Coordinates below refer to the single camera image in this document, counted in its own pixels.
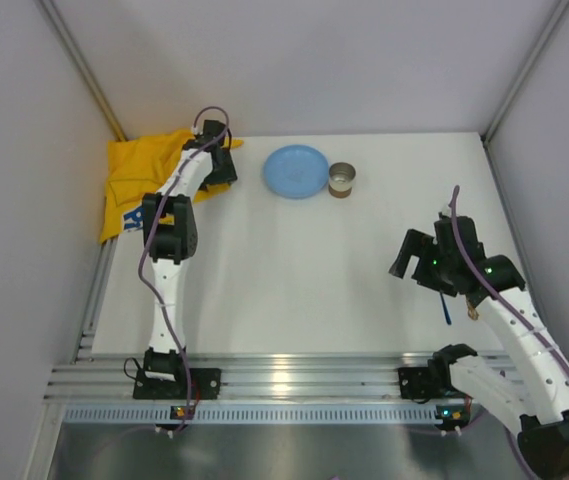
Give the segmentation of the light blue plastic plate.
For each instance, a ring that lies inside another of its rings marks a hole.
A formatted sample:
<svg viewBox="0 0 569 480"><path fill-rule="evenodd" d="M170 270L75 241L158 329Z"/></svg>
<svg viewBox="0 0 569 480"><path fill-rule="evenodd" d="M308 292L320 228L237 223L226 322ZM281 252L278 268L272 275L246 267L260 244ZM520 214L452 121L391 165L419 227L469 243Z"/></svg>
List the light blue plastic plate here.
<svg viewBox="0 0 569 480"><path fill-rule="evenodd" d="M319 150L301 144L273 151L262 167L268 189L287 199L305 199L318 194L329 180L329 163Z"/></svg>

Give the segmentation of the yellow printed cloth mat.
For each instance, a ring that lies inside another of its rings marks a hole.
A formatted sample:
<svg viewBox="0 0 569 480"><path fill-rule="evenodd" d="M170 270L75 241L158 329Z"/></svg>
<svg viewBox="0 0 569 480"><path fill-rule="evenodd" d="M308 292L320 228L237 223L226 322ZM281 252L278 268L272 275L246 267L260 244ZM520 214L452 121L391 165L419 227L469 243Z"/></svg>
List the yellow printed cloth mat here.
<svg viewBox="0 0 569 480"><path fill-rule="evenodd" d="M164 185L178 165L182 148L193 138L189 129L177 129L108 144L101 242L143 227L143 196Z"/></svg>

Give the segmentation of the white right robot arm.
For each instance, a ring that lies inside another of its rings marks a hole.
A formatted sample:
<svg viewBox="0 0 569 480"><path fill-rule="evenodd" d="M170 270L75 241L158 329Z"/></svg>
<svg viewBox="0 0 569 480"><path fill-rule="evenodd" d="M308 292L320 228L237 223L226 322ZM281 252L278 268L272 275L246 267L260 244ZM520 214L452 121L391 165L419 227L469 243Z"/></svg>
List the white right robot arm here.
<svg viewBox="0 0 569 480"><path fill-rule="evenodd" d="M411 259L418 286L464 297L467 314L497 337L519 376L500 375L474 348L451 344L423 367L399 371L404 399L477 401L515 437L522 460L541 479L569 474L569 362L536 311L510 258L487 256L474 221L440 215L433 234L406 232L389 272L402 278Z"/></svg>

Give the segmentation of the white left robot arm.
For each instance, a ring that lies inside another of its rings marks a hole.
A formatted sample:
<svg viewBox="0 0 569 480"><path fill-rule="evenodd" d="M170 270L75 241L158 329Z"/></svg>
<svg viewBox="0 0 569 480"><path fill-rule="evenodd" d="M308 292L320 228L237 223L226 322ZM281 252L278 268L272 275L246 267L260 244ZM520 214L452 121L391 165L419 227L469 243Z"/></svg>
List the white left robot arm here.
<svg viewBox="0 0 569 480"><path fill-rule="evenodd" d="M153 327L142 379L167 382L179 392L191 385L183 299L186 274L198 246L193 203L207 188L237 180L228 125L206 120L193 135L168 179L142 199L143 253L138 265L139 279L153 298Z"/></svg>

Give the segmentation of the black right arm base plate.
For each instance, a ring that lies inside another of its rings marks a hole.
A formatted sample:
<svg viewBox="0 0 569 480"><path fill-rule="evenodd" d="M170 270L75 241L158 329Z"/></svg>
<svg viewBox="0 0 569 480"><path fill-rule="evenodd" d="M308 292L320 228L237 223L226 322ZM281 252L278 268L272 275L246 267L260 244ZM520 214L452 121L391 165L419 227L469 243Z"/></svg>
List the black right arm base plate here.
<svg viewBox="0 0 569 480"><path fill-rule="evenodd" d="M400 396L404 400L426 403L431 400L460 399L464 394L444 386L428 367L397 369Z"/></svg>

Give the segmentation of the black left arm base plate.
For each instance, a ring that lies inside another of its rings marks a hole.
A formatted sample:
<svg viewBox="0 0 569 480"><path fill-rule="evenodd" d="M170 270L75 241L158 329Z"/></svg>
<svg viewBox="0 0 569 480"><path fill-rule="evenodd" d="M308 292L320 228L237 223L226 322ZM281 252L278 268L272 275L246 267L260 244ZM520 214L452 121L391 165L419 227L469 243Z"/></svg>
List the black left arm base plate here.
<svg viewBox="0 0 569 480"><path fill-rule="evenodd" d="M218 368L192 368L191 399L215 400L221 387L222 370ZM133 389L136 400L186 400L187 381L183 373L177 376L148 370L137 371Z"/></svg>

